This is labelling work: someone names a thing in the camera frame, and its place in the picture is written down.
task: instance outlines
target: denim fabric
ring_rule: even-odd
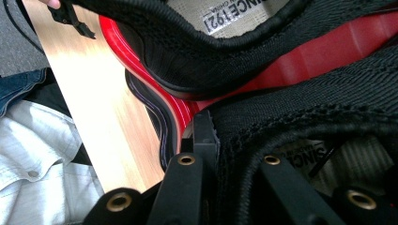
[[[0,78],[0,118],[7,108],[24,98],[38,83],[46,79],[47,68]]]

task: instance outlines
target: black fabric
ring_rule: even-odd
[[[214,38],[194,30],[161,1],[66,0],[128,25],[141,62],[180,98],[205,98],[203,93],[242,85],[298,45],[395,1],[292,0],[251,32]]]
[[[55,76],[50,68],[47,68],[46,80],[44,83],[36,85],[29,95],[24,98],[24,100],[35,102],[72,117],[70,115],[68,105],[64,100],[64,96],[62,95]],[[80,146],[79,151],[72,162],[84,165],[92,165],[83,144]]]
[[[379,137],[379,140],[386,148],[394,164],[398,165],[398,135]]]
[[[221,224],[248,224],[253,175],[265,154],[298,139],[398,134],[398,46],[318,78],[209,108],[221,142]]]

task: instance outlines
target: wooden floor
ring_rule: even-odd
[[[100,31],[98,15],[79,7],[81,22],[96,33],[82,37],[55,22],[38,0],[23,0],[105,192],[145,191],[158,183],[159,140],[145,106],[128,90],[124,68]]]

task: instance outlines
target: shoe tongue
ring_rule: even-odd
[[[215,38],[252,31],[274,16],[288,0],[169,0],[167,5],[196,30]]]
[[[331,196],[342,186],[356,186],[383,195],[383,177],[393,162],[375,136],[348,140],[325,163],[322,169],[310,177],[309,172],[328,152],[323,141],[300,140],[274,151],[283,156],[318,191]]]

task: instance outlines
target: gray floor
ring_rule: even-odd
[[[3,77],[49,66],[42,50],[40,52],[31,43],[41,49],[38,38],[18,8],[17,1],[21,0],[2,0],[0,5],[0,75]]]

